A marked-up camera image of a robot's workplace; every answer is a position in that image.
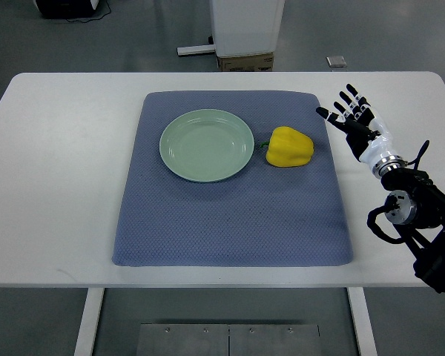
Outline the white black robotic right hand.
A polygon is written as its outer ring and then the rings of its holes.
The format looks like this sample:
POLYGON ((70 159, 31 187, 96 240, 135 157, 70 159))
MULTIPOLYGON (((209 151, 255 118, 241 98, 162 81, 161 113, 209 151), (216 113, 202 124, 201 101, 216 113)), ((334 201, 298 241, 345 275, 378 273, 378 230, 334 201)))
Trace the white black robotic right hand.
POLYGON ((346 142, 354 157, 373 167, 381 158, 395 155, 388 131, 380 114, 350 84, 348 93, 339 92, 343 104, 334 102, 336 112, 318 107, 316 112, 346 135, 346 142))

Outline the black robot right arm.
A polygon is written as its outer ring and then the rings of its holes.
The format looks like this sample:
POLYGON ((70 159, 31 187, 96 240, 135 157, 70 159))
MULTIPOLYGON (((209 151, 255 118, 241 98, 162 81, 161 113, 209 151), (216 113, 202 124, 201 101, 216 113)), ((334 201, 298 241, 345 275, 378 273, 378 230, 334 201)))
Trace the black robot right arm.
POLYGON ((415 276, 445 293, 445 193, 418 169, 429 141, 408 163, 388 158, 380 168, 385 203, 370 211, 367 226, 383 241, 405 244, 415 257, 415 276))

